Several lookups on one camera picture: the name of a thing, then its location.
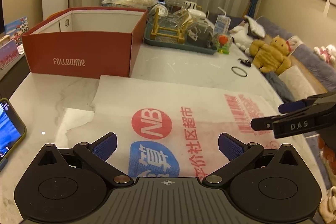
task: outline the smartphone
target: smartphone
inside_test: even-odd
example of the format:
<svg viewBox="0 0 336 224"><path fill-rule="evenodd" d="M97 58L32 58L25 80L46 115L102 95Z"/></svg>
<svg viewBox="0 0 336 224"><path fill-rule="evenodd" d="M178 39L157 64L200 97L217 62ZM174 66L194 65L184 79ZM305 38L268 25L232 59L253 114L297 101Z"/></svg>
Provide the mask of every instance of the smartphone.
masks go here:
<svg viewBox="0 0 336 224"><path fill-rule="evenodd" d="M0 163L26 136L26 126L7 99L0 100Z"/></svg>

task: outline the cardboard box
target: cardboard box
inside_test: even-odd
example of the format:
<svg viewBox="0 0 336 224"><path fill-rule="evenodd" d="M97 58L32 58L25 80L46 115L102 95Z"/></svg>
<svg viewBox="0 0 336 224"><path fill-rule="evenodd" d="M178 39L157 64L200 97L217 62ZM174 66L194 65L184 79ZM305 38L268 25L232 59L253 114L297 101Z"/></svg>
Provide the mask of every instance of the cardboard box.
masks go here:
<svg viewBox="0 0 336 224"><path fill-rule="evenodd" d="M146 10L69 8L22 36L31 72L99 78L128 77L146 27Z"/></svg>

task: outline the teal tray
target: teal tray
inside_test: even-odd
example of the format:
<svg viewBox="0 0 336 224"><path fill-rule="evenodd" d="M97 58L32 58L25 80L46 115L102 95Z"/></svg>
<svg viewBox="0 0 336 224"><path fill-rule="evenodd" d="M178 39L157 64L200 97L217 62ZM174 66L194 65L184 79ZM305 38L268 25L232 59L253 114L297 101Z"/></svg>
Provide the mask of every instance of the teal tray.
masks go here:
<svg viewBox="0 0 336 224"><path fill-rule="evenodd" d="M144 41L148 45L156 46L156 47L177 48L177 49L180 49L180 50L192 51L192 52L201 52L201 53L205 53L205 54L214 54L215 52L217 52L217 50L214 50L212 48L202 48L202 47L197 47L197 46L191 45L187 42L186 37L185 37L185 43L184 44L151 40L151 38L150 38L151 37L151 30L152 30L152 25L147 24L146 30L145 30ZM160 30L160 32L167 33L167 34L172 34L172 32L170 32L170 31Z"/></svg>

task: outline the metal screw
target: metal screw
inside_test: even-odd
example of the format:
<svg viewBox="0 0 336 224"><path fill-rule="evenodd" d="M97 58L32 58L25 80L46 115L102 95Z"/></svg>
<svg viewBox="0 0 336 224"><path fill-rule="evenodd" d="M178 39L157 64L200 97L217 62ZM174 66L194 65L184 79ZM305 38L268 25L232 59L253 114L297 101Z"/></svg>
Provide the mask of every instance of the metal screw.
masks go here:
<svg viewBox="0 0 336 224"><path fill-rule="evenodd" d="M205 179L209 183L220 183L222 181L222 178L217 175L207 176Z"/></svg>
<svg viewBox="0 0 336 224"><path fill-rule="evenodd" d="M114 177L113 180L114 180L116 183L124 184L124 183L129 182L131 179L130 179L129 176L119 175L119 176Z"/></svg>

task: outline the white marble table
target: white marble table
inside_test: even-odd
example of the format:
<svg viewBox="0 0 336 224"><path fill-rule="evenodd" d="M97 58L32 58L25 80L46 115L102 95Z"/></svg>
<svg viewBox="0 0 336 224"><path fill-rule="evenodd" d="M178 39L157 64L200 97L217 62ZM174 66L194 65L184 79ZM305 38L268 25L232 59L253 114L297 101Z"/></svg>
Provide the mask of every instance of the white marble table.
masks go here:
<svg viewBox="0 0 336 224"><path fill-rule="evenodd" d="M142 45L132 77L171 83L249 92L264 97L277 109L281 100L255 68L239 64L244 55L234 45L229 55L207 56L193 52ZM235 75L232 66L244 68L245 78ZM10 101L27 126L26 139L16 149L0 172L0 223L21 221L13 193L24 171L45 143L56 143L59 148L72 147L82 141L81 134L91 134L95 140L100 132L99 121L94 121L91 102L99 80L57 75L29 74ZM303 157L315 178L323 181L310 149L302 136L283 142L292 143Z"/></svg>

